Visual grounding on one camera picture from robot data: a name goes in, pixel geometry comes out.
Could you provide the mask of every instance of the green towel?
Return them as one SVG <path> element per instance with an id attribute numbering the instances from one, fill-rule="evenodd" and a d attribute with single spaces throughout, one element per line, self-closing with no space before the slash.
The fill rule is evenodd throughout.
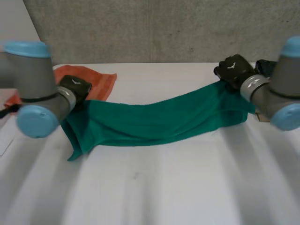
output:
<path id="1" fill-rule="evenodd" d="M 96 145 L 147 146 L 176 142 L 220 127 L 236 125 L 254 113 L 239 92 L 219 81 L 166 101 L 126 105 L 85 101 L 61 126 L 74 148 L 73 161 Z"/>

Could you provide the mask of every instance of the orange towel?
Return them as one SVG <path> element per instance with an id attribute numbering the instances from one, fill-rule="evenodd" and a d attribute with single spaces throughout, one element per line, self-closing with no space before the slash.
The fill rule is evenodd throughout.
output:
<path id="1" fill-rule="evenodd" d="M 101 74 L 92 69 L 81 66 L 65 65 L 57 68 L 54 73 L 56 83 L 59 83 L 65 75 L 77 76 L 87 82 L 90 82 L 92 84 L 92 89 L 86 98 L 87 100 L 94 99 L 106 101 L 112 92 L 114 82 L 117 79 L 117 74 Z M 17 93 L 15 93 L 5 102 L 4 106 L 9 107 L 13 104 L 21 103 L 22 102 Z"/>

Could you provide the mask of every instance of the white table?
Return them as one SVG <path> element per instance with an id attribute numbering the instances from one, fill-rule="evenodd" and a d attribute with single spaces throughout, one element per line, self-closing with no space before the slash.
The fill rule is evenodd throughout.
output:
<path id="1" fill-rule="evenodd" d="M 217 81 L 215 65 L 84 66 L 118 74 L 108 101 L 149 104 Z M 0 158 L 1 225 L 300 224 L 298 131 L 252 115 L 176 143 L 97 146 L 74 162 L 61 128 L 38 140 L 11 129 L 15 139 Z"/>

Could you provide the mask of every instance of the wall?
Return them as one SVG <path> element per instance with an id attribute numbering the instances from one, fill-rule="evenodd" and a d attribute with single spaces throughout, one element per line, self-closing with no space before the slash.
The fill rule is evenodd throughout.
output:
<path id="1" fill-rule="evenodd" d="M 10 40 L 39 40 L 22 0 L 0 0 L 0 47 Z"/>
<path id="2" fill-rule="evenodd" d="M 300 0 L 24 0 L 54 63 L 275 60 Z"/>

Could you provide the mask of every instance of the gray robot arm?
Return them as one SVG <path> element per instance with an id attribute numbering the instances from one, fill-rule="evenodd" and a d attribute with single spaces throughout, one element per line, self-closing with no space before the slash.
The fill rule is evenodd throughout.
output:
<path id="1" fill-rule="evenodd" d="M 242 84 L 240 93 L 277 128 L 300 127 L 300 37 L 286 42 L 271 80 L 253 75 Z"/>
<path id="2" fill-rule="evenodd" d="M 17 125 L 27 136 L 46 137 L 76 104 L 55 82 L 51 55 L 42 42 L 10 42 L 0 58 L 0 88 L 16 88 L 22 100 Z"/>

